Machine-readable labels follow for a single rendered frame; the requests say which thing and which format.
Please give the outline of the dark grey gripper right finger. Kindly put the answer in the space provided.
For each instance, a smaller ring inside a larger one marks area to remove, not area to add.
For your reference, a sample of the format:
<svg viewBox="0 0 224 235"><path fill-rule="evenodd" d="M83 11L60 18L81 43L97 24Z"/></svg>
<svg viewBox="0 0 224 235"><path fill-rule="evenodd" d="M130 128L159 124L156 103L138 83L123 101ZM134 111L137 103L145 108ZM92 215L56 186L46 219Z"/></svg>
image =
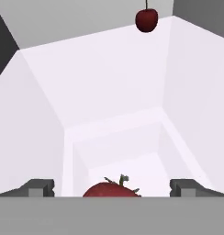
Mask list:
<svg viewBox="0 0 224 235"><path fill-rule="evenodd" d="M205 188L194 179L171 179L170 188L170 196L175 197L224 196L224 193Z"/></svg>

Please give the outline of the red strawberry with green leaves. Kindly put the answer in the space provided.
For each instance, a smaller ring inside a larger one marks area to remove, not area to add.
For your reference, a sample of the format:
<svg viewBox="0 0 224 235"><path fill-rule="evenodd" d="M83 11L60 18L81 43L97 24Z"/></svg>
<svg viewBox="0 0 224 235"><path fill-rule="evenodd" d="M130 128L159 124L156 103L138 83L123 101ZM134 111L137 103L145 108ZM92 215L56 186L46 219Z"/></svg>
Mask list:
<svg viewBox="0 0 224 235"><path fill-rule="evenodd" d="M131 190L124 186L128 180L129 177L124 174L120 176L118 183L106 177L104 182L91 186L83 197L140 197L139 188Z"/></svg>

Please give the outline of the white fridge interior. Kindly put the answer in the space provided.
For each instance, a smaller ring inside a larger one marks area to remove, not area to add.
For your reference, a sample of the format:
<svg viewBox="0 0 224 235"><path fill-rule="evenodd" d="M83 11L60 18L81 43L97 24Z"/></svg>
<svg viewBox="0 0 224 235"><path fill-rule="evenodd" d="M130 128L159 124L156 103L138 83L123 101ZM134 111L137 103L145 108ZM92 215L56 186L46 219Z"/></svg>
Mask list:
<svg viewBox="0 0 224 235"><path fill-rule="evenodd" d="M224 192L224 38L180 17L18 50L0 75L0 193L50 178L81 196L129 177Z"/></svg>

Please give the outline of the dark red cherry with stem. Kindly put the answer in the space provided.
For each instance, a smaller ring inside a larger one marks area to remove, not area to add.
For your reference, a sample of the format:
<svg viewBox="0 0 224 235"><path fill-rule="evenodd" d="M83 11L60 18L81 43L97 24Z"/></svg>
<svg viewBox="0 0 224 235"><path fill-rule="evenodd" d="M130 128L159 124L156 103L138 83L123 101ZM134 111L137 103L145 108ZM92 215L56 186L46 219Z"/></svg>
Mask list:
<svg viewBox="0 0 224 235"><path fill-rule="evenodd" d="M158 24L159 14L156 9L149 8L148 0L145 0L145 8L135 16L135 25L140 32L150 33Z"/></svg>

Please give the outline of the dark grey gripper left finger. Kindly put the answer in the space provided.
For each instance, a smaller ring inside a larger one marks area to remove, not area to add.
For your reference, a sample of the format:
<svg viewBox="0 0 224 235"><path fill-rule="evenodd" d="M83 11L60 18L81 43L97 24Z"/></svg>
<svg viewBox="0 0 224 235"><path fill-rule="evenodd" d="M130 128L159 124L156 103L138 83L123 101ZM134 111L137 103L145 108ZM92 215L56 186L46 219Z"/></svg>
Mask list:
<svg viewBox="0 0 224 235"><path fill-rule="evenodd" d="M1 193L8 197L53 197L55 186L53 179L30 179L19 188Z"/></svg>

